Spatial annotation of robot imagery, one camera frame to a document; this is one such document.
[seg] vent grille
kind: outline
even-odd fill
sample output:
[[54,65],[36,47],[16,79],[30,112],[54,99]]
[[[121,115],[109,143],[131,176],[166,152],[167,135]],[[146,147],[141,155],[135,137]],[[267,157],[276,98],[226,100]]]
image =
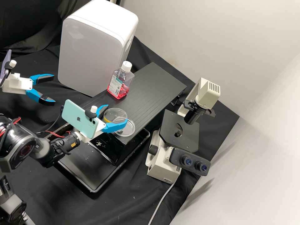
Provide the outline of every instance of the vent grille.
[[217,93],[220,93],[220,86],[214,83],[209,82],[209,89]]

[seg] microscope stage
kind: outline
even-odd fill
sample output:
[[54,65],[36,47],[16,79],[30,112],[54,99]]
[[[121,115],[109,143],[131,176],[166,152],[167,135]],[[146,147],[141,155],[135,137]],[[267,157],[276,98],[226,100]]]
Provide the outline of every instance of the microscope stage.
[[192,153],[199,149],[199,123],[187,124],[184,117],[167,109],[163,116],[159,135],[169,146]]

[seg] red liquid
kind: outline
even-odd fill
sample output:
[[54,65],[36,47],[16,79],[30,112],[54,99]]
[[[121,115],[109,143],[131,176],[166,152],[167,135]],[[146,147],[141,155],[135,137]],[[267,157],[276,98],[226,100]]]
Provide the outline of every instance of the red liquid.
[[114,93],[112,93],[112,92],[109,91],[109,86],[107,87],[107,91],[109,93],[111,93],[116,99],[121,99],[125,95],[127,95],[127,93],[129,92],[129,87],[127,87],[125,84],[122,84],[118,96],[116,96]]

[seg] white wall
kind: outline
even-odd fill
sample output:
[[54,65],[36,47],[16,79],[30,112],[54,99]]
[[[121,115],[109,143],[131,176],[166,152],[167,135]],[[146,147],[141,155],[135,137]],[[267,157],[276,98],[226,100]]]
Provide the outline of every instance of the white wall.
[[299,224],[300,55],[240,118],[171,222]]
[[220,100],[243,116],[300,52],[300,4],[291,0],[122,0],[136,36],[194,82],[221,85]]

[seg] white bottle cap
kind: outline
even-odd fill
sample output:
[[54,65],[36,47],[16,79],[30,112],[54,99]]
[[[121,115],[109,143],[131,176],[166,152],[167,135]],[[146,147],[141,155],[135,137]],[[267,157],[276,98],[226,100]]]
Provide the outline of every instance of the white bottle cap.
[[125,72],[130,72],[131,67],[132,67],[131,62],[124,61],[122,66],[121,66],[121,69],[124,70]]
[[14,68],[14,67],[16,66],[16,64],[17,64],[17,62],[16,62],[15,60],[11,60],[11,61],[9,62],[9,65],[10,65],[12,68]]
[[97,112],[98,107],[97,106],[92,106],[91,107],[91,113],[96,113]]

